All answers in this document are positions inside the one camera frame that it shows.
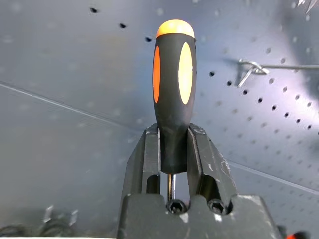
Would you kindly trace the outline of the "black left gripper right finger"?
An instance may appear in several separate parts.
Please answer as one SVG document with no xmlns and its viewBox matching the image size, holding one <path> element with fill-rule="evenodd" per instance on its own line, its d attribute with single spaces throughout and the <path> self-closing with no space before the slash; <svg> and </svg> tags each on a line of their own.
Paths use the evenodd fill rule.
<svg viewBox="0 0 319 239">
<path fill-rule="evenodd" d="M 191 197 L 229 201 L 237 194 L 228 162 L 205 130 L 195 124 L 187 131 L 187 179 Z"/>
</svg>

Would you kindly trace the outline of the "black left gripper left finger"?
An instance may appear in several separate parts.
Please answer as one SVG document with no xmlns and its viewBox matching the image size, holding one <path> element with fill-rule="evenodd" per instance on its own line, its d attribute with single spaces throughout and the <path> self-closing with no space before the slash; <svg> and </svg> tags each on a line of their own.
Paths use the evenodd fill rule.
<svg viewBox="0 0 319 239">
<path fill-rule="evenodd" d="M 131 194 L 159 194 L 160 167 L 160 133 L 153 124 L 144 130 L 128 159 L 122 198 Z"/>
</svg>

